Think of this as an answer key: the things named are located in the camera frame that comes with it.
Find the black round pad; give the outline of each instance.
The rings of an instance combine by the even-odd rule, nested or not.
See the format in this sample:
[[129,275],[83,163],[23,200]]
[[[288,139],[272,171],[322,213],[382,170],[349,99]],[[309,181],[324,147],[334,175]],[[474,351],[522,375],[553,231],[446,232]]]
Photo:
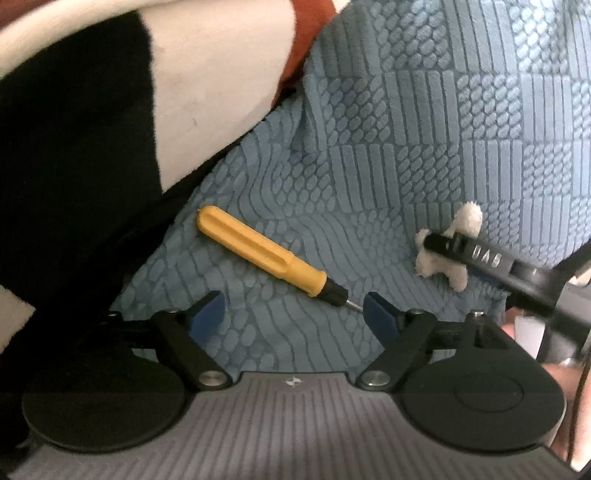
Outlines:
[[144,443],[179,418],[181,379],[164,365],[131,353],[95,351],[38,375],[22,409],[46,442],[81,453],[106,453]]
[[564,414],[560,386],[533,359],[477,353],[456,354],[410,375],[402,392],[409,417],[465,450],[506,452],[545,442]]

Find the screwdriver handle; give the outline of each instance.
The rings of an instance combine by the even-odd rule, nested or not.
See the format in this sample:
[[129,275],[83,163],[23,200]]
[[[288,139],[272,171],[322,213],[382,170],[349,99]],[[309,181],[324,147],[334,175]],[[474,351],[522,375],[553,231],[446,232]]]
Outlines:
[[326,284],[326,272],[316,270],[216,206],[199,210],[197,227],[227,249],[274,277],[304,290],[310,297],[318,296]]

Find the metal screw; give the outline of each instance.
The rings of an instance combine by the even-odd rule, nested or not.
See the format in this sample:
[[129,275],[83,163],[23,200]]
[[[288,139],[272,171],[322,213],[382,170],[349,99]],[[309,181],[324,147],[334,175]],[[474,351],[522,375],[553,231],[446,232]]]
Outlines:
[[361,381],[368,387],[383,387],[390,383],[390,376],[381,370],[370,370],[361,375]]
[[216,370],[208,370],[199,375],[199,383],[206,387],[220,387],[228,381],[228,377],[224,372]]

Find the logo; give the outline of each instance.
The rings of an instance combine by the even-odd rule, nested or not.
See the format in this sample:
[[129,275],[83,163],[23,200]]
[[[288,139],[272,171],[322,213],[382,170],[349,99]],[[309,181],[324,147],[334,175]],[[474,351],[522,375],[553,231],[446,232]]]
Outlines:
[[288,379],[285,381],[285,383],[286,383],[287,385],[289,385],[291,388],[295,388],[295,387],[297,387],[298,385],[301,385],[302,383],[304,383],[304,381],[303,381],[303,380],[301,380],[301,379],[299,379],[299,378],[297,378],[297,377],[291,377],[291,378],[288,378]]
[[482,256],[480,256],[480,254],[482,253],[482,248],[480,247],[480,245],[477,245],[474,247],[474,251],[472,252],[472,258],[474,260],[480,260],[482,263],[488,265],[489,262],[491,263],[490,266],[492,268],[496,268],[499,266],[499,263],[501,263],[501,260],[503,260],[503,256],[501,254],[496,254],[496,253],[492,253],[491,254],[491,250],[488,249],[486,250],[486,252],[484,252],[482,254]]

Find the white fabric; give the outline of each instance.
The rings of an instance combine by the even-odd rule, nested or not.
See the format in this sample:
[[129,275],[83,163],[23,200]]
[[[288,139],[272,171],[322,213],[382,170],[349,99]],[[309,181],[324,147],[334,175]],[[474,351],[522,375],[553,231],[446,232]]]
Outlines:
[[343,8],[349,5],[350,0],[332,0],[335,10],[339,13]]
[[172,0],[54,0],[0,30],[0,79],[45,47],[90,25]]
[[34,312],[32,305],[0,285],[0,353]]
[[271,109],[295,36],[289,0],[183,0],[140,10],[152,37],[163,190]]
[[[460,208],[443,235],[452,237],[458,231],[472,238],[478,237],[482,226],[482,211],[474,202],[465,203]],[[437,273],[443,273],[449,280],[449,285],[455,291],[463,291],[468,285],[468,271],[464,264],[453,262],[441,255],[425,250],[423,243],[425,237],[431,233],[426,228],[416,234],[414,241],[418,249],[416,269],[421,277],[430,277]]]

